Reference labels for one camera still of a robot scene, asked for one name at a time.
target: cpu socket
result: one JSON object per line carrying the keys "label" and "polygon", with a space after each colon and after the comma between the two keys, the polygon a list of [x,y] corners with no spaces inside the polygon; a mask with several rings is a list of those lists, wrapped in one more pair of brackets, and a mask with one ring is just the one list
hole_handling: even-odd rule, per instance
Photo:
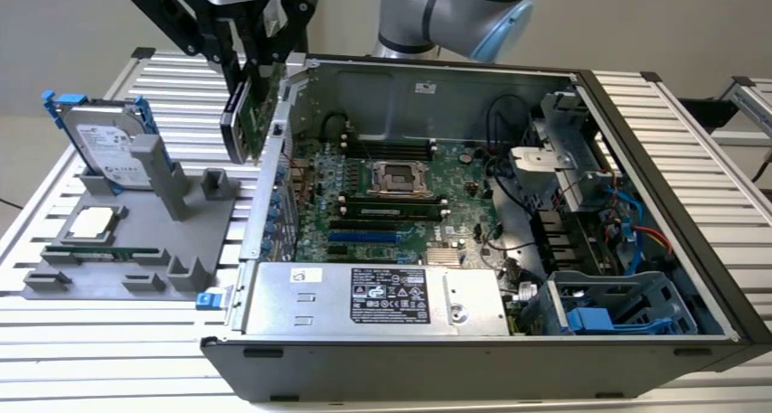
{"label": "cpu socket", "polygon": [[420,162],[377,162],[368,193],[380,196],[429,198],[428,167]]}

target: motherboard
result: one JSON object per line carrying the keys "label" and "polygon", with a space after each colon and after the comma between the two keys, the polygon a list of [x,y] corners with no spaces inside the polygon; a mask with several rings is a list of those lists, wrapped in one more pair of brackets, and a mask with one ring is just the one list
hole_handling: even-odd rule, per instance
{"label": "motherboard", "polygon": [[481,148],[352,145],[307,140],[296,147],[296,260],[500,267],[483,239],[499,220]]}

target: sticker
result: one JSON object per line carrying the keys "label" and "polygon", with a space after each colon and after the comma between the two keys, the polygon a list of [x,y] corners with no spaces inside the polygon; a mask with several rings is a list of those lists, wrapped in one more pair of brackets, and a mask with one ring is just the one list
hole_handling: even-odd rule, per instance
{"label": "sticker", "polygon": [[427,270],[353,268],[352,320],[357,324],[431,324]]}
{"label": "sticker", "polygon": [[86,150],[106,178],[124,187],[149,187],[144,163],[132,156],[130,135],[113,126],[78,125]]}
{"label": "sticker", "polygon": [[294,284],[312,284],[323,281],[323,268],[293,268],[290,282]]}
{"label": "sticker", "polygon": [[73,252],[73,257],[81,261],[90,261],[90,262],[101,262],[101,261],[116,261],[117,257],[114,257],[110,253],[79,253]]}
{"label": "sticker", "polygon": [[437,84],[435,84],[435,83],[417,83],[416,84],[416,93],[417,94],[433,95],[436,92],[437,92]]}
{"label": "sticker", "polygon": [[400,210],[380,210],[364,208],[363,210],[360,210],[360,214],[369,214],[375,216],[399,216],[400,214],[403,214],[403,212]]}

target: aluminum extrusion table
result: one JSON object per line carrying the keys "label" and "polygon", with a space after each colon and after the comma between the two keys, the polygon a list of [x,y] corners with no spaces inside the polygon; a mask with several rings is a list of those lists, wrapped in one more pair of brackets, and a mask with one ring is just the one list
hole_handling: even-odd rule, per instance
{"label": "aluminum extrusion table", "polygon": [[[636,136],[671,183],[759,314],[772,328],[772,207],[662,83],[639,73],[598,71]],[[106,94],[144,95],[172,156],[188,174],[224,167],[242,180],[220,258],[230,285],[260,166],[230,164],[218,114],[229,92],[202,58],[158,52],[132,59]],[[82,161],[67,150],[0,239],[0,291],[19,291],[41,250],[71,212]],[[204,357],[197,338],[222,312],[194,303],[26,301],[0,296],[0,404],[11,411],[772,411],[772,354],[725,373],[699,372],[630,400],[250,405]],[[514,379],[539,370],[514,369]]]}

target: power supply label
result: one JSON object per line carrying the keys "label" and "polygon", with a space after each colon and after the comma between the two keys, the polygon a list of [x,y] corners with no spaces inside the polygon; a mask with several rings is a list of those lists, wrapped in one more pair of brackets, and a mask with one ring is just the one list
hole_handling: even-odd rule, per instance
{"label": "power supply label", "polygon": [[353,268],[352,320],[357,324],[431,324],[427,270]]}

